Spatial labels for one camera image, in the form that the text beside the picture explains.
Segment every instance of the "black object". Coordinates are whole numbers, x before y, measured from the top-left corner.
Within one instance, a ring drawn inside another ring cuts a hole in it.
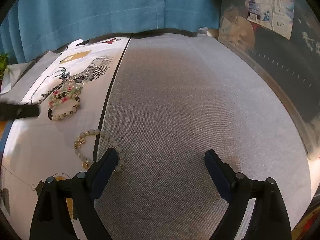
[[[73,199],[77,217],[88,240],[111,240],[93,207],[93,201],[101,196],[117,161],[116,150],[109,148],[87,172],[79,172],[72,179],[60,181],[54,177],[47,178],[32,218],[30,240],[78,239],[68,213],[66,197]]]
[[[0,102],[0,121],[35,117],[38,116],[39,113],[37,105],[18,105]]]
[[[256,202],[244,239],[291,239],[287,210],[273,178],[258,181],[248,179],[243,173],[236,174],[214,150],[205,153],[204,161],[221,198],[229,203],[210,240],[235,238],[250,198],[255,198]],[[77,217],[88,240],[112,240],[93,207],[93,201],[101,196],[116,164],[117,152],[109,148],[87,172],[60,181],[49,177],[39,195],[30,240],[78,239],[71,224],[66,197],[73,199]]]
[[[205,166],[221,198],[229,206],[210,240],[233,240],[241,225],[250,198],[255,198],[245,240],[291,240],[287,209],[276,181],[248,179],[223,163],[214,150],[204,156]]]

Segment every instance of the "black line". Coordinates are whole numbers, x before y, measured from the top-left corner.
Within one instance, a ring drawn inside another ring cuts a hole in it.
[[[122,58],[124,56],[124,53],[125,51],[127,50],[127,47],[128,47],[128,44],[131,40],[131,36],[127,42],[127,45],[125,46],[123,52],[122,52],[122,55],[119,59],[119,62],[118,62],[118,65],[116,67],[116,70],[115,70],[115,73],[113,74],[113,77],[112,77],[112,80],[111,80],[111,83],[110,83],[110,86],[109,86],[109,90],[108,90],[108,93],[107,93],[107,96],[106,96],[106,99],[104,100],[104,105],[103,105],[103,108],[102,108],[102,112],[101,112],[101,117],[100,117],[100,122],[99,122],[99,126],[98,126],[98,129],[101,130],[102,129],[102,125],[103,125],[103,119],[104,119],[104,116],[105,116],[105,113],[106,113],[106,109],[107,109],[107,104],[108,104],[108,100],[109,100],[109,96],[110,96],[110,93],[111,93],[111,89],[112,89],[112,85],[113,85],[113,82],[115,81],[115,78],[116,78],[116,75],[117,75],[117,72],[118,72],[118,68],[121,64],[121,61],[122,61]],[[98,147],[99,147],[99,140],[100,140],[100,135],[98,135],[96,137],[96,141],[94,143],[94,149],[93,149],[93,157],[92,157],[92,160],[94,162],[97,161],[97,155],[98,155]]]

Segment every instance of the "curtain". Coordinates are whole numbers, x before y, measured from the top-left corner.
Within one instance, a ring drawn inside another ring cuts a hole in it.
[[[0,26],[11,62],[77,40],[161,28],[219,28],[221,0],[17,0]]]

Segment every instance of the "gold charm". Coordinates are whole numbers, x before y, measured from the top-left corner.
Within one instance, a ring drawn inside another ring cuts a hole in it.
[[[85,168],[85,169],[88,169],[89,168],[89,164],[84,162],[84,163],[82,163],[82,167]]]

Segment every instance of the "gray fabric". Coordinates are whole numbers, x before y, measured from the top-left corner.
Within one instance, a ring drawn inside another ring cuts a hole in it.
[[[1,95],[1,100],[9,100],[18,103],[21,102],[38,77],[60,56],[60,54],[61,51],[48,51],[37,63],[23,74],[10,91]]]
[[[132,38],[103,130],[126,154],[123,171],[95,203],[114,240],[208,240],[228,206],[204,165],[208,149],[250,179],[275,178],[292,228],[310,203],[307,157],[290,116],[260,76],[214,38]],[[101,140],[99,157],[108,147]]]

